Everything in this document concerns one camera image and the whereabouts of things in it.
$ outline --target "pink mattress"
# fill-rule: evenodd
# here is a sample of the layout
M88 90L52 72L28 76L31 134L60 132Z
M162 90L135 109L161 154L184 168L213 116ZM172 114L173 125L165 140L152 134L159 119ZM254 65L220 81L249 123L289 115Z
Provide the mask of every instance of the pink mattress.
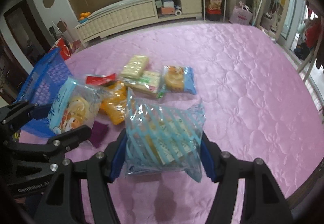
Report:
M281 48L257 28L195 24L130 33L66 63L75 77L83 78L86 73L120 72L133 54L149 56L151 70L193 67L198 95L169 94L164 104L187 108L201 97L208 138L238 159L263 158L285 197L323 158L323 128L310 94ZM106 117L98 120L110 124ZM111 125L99 149L114 141L122 127ZM44 142L26 133L21 141ZM97 151L80 147L66 157L80 161ZM205 174L196 183L184 172L121 176L109 187L120 222L127 224L205 223L217 189ZM240 180L232 223L239 223L243 194ZM86 185L83 199L86 219L93 223Z

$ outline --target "toilet paper roll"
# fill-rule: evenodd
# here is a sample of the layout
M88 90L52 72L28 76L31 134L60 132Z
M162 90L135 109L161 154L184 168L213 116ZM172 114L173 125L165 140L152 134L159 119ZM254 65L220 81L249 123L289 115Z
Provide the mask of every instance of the toilet paper roll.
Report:
M179 9L176 9L176 11L174 12L174 14L176 16L182 15L182 12Z

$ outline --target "purple package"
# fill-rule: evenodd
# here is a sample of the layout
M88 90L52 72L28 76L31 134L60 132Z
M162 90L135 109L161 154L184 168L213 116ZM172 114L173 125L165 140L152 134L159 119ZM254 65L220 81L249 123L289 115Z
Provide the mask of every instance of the purple package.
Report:
M99 148L100 143L107 132L108 125L95 121L92 127L91 136L89 138L90 143L92 143L95 148Z

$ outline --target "blue container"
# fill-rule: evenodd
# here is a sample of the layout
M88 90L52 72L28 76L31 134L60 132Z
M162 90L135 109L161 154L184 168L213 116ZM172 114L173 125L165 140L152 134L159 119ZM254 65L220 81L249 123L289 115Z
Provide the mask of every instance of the blue container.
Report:
M59 48L53 49L35 65L22 86L17 101L28 100L39 105L53 103L61 86L72 76L59 52ZM21 129L41 138L55 135L47 125L47 118L32 119Z

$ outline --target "pink gift bag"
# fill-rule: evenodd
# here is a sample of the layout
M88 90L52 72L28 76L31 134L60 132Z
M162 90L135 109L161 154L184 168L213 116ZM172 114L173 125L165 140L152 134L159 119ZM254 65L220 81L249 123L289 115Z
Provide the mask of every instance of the pink gift bag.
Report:
M233 13L229 21L233 24L245 24L249 25L252 19L252 13L249 11L248 7L240 2L241 7L234 7Z

